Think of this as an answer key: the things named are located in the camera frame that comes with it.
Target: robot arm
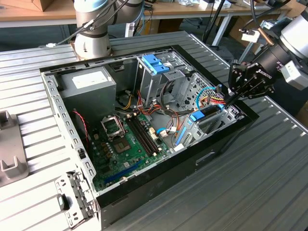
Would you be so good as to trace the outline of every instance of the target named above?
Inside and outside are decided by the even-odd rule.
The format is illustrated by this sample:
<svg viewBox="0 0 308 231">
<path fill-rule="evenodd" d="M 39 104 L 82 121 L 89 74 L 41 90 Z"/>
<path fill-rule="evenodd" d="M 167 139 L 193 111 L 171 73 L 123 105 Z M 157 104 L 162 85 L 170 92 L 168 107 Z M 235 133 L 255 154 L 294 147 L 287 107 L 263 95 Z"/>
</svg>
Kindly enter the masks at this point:
<svg viewBox="0 0 308 231">
<path fill-rule="evenodd" d="M 77 34 L 76 53 L 86 59 L 110 55 L 108 26 L 138 20 L 143 14 L 143 5 L 144 0 L 75 0 L 77 27 L 95 19 L 86 31 Z"/>
<path fill-rule="evenodd" d="M 232 64 L 229 72 L 227 104 L 274 93 L 279 78 L 302 90 L 308 87 L 308 8 L 279 31 L 248 64 Z"/>
</svg>

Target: green circuit board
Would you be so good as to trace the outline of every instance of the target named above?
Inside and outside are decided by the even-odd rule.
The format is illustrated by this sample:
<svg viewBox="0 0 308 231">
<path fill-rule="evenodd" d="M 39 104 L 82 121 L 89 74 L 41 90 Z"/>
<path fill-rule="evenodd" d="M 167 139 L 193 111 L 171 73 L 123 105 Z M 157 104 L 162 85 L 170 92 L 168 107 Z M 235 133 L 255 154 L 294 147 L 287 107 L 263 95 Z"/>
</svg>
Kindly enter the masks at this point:
<svg viewBox="0 0 308 231">
<path fill-rule="evenodd" d="M 144 115 L 138 115 L 137 119 L 140 123 L 144 124 L 145 129 L 148 130 L 151 127 Z M 95 130 L 95 133 L 98 135 L 98 138 L 96 136 L 96 140 L 94 139 L 93 131 L 90 131 L 91 143 L 89 153 L 96 170 L 96 176 L 93 179 L 96 191 L 103 190 L 109 185 L 118 182 L 122 177 L 128 177 L 170 154 L 168 147 L 158 139 L 154 143 L 161 149 L 160 152 L 156 155 L 148 155 L 136 138 L 136 135 L 128 126 L 125 118 L 121 119 L 121 123 L 125 130 L 124 139 L 118 138 L 116 141 L 113 140 L 113 142 L 108 141 L 107 135 L 100 124 Z M 117 131 L 114 125 L 109 125 L 112 127 L 112 131 Z M 115 147 L 117 141 L 119 143 L 118 149 L 120 148 L 122 150 L 121 153 L 117 152 Z M 123 151 L 125 146 L 129 146 L 129 149 Z M 123 173 L 123 171 L 127 172 L 117 177 L 117 174 Z"/>
</svg>

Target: yellow wire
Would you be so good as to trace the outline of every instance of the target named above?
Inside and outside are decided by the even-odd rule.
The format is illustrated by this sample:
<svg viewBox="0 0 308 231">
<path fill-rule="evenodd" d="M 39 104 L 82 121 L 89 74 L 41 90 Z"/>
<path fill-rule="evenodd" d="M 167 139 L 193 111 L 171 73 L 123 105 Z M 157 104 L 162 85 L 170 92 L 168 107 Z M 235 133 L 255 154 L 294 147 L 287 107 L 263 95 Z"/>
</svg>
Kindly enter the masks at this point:
<svg viewBox="0 0 308 231">
<path fill-rule="evenodd" d="M 212 99 L 214 99 L 214 100 L 223 100 L 223 99 L 220 99 L 220 98 L 215 98 L 215 97 L 212 97 L 212 96 L 210 96 Z"/>
<path fill-rule="evenodd" d="M 126 105 L 126 107 L 123 107 L 123 110 L 126 110 L 130 107 L 131 104 L 131 95 L 129 96 L 129 100 L 128 100 L 128 104 Z"/>
</svg>

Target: gray table surface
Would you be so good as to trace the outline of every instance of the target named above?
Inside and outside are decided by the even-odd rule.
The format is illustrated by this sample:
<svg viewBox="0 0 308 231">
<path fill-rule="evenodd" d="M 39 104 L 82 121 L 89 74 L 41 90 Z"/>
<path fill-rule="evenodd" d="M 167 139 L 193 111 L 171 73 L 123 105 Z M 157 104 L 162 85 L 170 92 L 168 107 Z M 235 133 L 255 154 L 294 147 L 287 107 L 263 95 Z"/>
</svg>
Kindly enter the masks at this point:
<svg viewBox="0 0 308 231">
<path fill-rule="evenodd" d="M 228 65 L 186 32 L 117 38 L 117 54 L 179 44 L 223 83 Z M 0 110 L 17 114 L 30 175 L 0 188 L 3 230 L 68 229 L 53 181 L 74 169 L 38 68 L 76 61 L 69 45 L 0 53 Z M 269 98 L 245 101 L 258 121 L 230 149 L 108 231 L 304 230 L 308 226 L 305 128 Z M 93 218 L 77 230 L 98 230 Z"/>
</svg>

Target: blue drive bay latch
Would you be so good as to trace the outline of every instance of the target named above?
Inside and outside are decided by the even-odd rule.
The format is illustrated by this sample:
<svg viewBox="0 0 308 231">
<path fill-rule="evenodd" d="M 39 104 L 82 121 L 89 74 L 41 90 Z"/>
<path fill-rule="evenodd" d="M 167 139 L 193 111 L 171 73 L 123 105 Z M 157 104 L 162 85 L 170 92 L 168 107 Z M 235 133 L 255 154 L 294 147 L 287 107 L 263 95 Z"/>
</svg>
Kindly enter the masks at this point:
<svg viewBox="0 0 308 231">
<path fill-rule="evenodd" d="M 170 68 L 164 66 L 161 60 L 157 59 L 156 56 L 153 54 L 144 55 L 142 57 L 142 60 L 150 68 L 150 70 L 153 71 L 154 74 L 156 75 L 170 71 Z"/>
</svg>

